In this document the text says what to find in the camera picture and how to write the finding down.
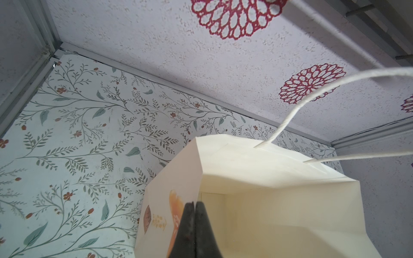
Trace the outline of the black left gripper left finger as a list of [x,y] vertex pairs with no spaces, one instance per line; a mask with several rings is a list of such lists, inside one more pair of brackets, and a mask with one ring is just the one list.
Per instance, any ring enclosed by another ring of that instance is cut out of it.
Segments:
[[175,243],[169,258],[195,257],[195,207],[194,203],[185,204]]

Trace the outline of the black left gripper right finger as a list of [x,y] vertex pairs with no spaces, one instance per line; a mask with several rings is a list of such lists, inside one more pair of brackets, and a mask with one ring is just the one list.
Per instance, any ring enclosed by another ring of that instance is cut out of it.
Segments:
[[223,258],[203,202],[195,206],[195,257]]

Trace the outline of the printed white paper bag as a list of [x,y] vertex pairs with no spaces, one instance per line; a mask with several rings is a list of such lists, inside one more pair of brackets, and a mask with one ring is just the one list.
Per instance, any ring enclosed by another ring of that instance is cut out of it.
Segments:
[[145,188],[135,257],[168,258],[191,202],[204,203],[223,258],[379,257],[359,181],[274,141],[304,105],[338,86],[412,74],[386,68],[338,79],[299,101],[265,141],[194,138]]

